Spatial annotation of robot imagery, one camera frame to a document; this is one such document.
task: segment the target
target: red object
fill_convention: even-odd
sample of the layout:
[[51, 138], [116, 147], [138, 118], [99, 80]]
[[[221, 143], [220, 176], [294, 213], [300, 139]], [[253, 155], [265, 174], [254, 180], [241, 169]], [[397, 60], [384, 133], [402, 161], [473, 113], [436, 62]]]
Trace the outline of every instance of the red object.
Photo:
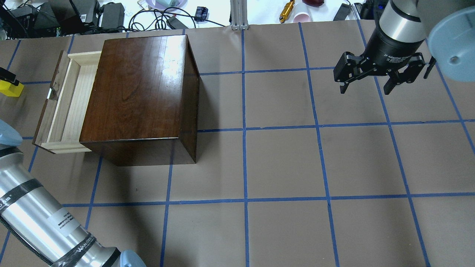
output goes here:
[[304, 4], [307, 4], [312, 7], [319, 7], [325, 3], [325, 0], [302, 0]]

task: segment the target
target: brown wooden box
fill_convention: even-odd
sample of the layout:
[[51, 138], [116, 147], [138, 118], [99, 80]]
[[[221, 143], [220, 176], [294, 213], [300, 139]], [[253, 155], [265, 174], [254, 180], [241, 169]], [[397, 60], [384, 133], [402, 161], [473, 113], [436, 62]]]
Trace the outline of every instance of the brown wooden box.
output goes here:
[[185, 35], [63, 53], [33, 143], [52, 153], [94, 151], [118, 166], [194, 163], [199, 85]]

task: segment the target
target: yellow block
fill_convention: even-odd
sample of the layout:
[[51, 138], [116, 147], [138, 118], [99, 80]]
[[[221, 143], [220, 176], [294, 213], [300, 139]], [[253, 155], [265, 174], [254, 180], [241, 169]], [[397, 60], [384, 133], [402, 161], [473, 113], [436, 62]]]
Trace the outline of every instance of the yellow block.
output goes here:
[[23, 87], [25, 86], [21, 83], [18, 84], [18, 86], [14, 86], [7, 81], [0, 81], [0, 93], [6, 96], [19, 97], [23, 91]]

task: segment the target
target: blue plastic cover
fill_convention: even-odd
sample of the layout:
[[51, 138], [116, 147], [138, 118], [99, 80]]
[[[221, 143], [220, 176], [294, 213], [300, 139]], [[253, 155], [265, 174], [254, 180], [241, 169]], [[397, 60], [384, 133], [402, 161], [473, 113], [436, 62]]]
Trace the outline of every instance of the blue plastic cover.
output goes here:
[[449, 78], [475, 81], [475, 6], [441, 20], [427, 39], [430, 53]]
[[120, 267], [147, 267], [137, 253], [126, 250], [120, 254]]
[[0, 120], [0, 144], [9, 146], [19, 146], [23, 138], [10, 125]]

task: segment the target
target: screwdriver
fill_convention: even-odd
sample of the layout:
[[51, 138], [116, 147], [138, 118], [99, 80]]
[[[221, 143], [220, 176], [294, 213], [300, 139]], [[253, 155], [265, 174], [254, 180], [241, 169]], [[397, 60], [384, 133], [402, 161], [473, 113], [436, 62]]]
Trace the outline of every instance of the screwdriver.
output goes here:
[[279, 21], [280, 23], [284, 23], [290, 16], [290, 12], [292, 12], [292, 9], [294, 9], [294, 4], [295, 0], [290, 0], [287, 4], [284, 6], [284, 10], [282, 10], [282, 13], [280, 13]]

